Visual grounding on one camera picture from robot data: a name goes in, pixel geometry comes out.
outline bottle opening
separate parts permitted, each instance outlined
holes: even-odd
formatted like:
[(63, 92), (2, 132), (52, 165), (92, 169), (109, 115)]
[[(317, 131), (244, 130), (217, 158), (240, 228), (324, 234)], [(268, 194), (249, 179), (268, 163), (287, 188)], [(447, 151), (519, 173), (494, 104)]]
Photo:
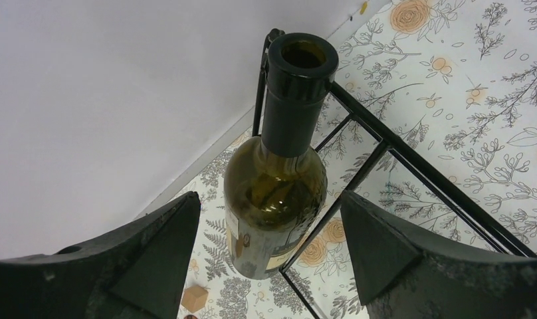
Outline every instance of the bottle opening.
[(323, 50), (307, 41), (290, 43), (281, 53), (286, 62), (298, 68), (318, 68), (326, 62)]

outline small wooden cube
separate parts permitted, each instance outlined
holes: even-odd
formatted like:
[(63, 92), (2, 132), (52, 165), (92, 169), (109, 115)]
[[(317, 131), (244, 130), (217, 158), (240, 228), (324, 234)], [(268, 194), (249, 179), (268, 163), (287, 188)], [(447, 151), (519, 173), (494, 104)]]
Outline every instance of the small wooden cube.
[(197, 312), (204, 308), (208, 301), (208, 290), (194, 285), (184, 290), (181, 305), (190, 312)]

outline metal wire frame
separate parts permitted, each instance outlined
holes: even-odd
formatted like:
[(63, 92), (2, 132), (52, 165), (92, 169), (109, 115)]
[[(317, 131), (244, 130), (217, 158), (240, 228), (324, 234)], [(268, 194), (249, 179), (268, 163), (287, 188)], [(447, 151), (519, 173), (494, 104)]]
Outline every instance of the metal wire frame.
[[(259, 83), (257, 87), (257, 100), (255, 104), (255, 117), (253, 119), (253, 136), (259, 134), (263, 100), (266, 90), (266, 79), (269, 65), (267, 64), (267, 49), (272, 41), (284, 34), (283, 31), (273, 29), (265, 39), (263, 57), (261, 60), (261, 71), (259, 72)], [(349, 181), (345, 190), (355, 190), (360, 183), (368, 176), (378, 161), (390, 152), (399, 163), (409, 170), (417, 179), (428, 187), (445, 205), (451, 208), (466, 224), (476, 231), (486, 242), (500, 253), (513, 254), (523, 257), (537, 258), (537, 254), (518, 240), (512, 233), (505, 229), (470, 197), (462, 192), (456, 185), (451, 183), (442, 173), (435, 169), (429, 162), (421, 157), (415, 150), (409, 147), (398, 135), (394, 134), (384, 123), (378, 120), (369, 110), (362, 106), (353, 96), (345, 91), (339, 84), (333, 82), (331, 95), (349, 113), (344, 120), (333, 129), (316, 147), (320, 151), (345, 125), (350, 121), (356, 121), (372, 137), (378, 141), (378, 145), (357, 171), (355, 176)], [(321, 220), (317, 223), (308, 238), (302, 243), (292, 257), (279, 268), (280, 274), (290, 285), (302, 303), (313, 315), (315, 319), (320, 319), (319, 315), (296, 287), (295, 283), (287, 275), (287, 271), (296, 262), (298, 257), (304, 252), (306, 247), (312, 242), (323, 227), (331, 220), (341, 207), (341, 197), (339, 197)]]

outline floral patterned surface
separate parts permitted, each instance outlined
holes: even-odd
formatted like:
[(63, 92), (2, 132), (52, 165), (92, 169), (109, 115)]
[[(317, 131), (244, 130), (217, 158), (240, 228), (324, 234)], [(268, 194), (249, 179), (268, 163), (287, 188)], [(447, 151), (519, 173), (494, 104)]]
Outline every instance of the floral patterned surface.
[[(336, 81), (537, 252), (537, 0), (404, 0), (364, 6), (369, 22), (338, 48)], [(313, 145), (346, 116), (326, 100)], [(225, 247), (222, 178), (248, 130), (185, 189), (202, 200), (187, 286), (209, 290), (198, 318), (312, 318), (284, 279), (248, 280)], [(320, 217), (376, 141), (350, 122), (321, 151), (329, 178)], [(416, 225), (490, 249), (387, 154), (356, 191)], [(322, 318), (367, 318), (337, 214), (289, 272)], [(181, 307), (179, 318), (188, 311)]]

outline green glass bottle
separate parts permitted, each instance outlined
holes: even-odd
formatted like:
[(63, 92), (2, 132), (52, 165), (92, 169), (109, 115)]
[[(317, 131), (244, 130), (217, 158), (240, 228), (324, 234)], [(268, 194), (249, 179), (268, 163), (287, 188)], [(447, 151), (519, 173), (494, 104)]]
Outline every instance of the green glass bottle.
[(251, 279), (277, 272), (325, 202), (326, 170), (310, 141), (339, 63), (330, 43), (304, 33), (276, 38), (267, 57), (261, 136), (235, 151), (223, 185), (231, 260)]

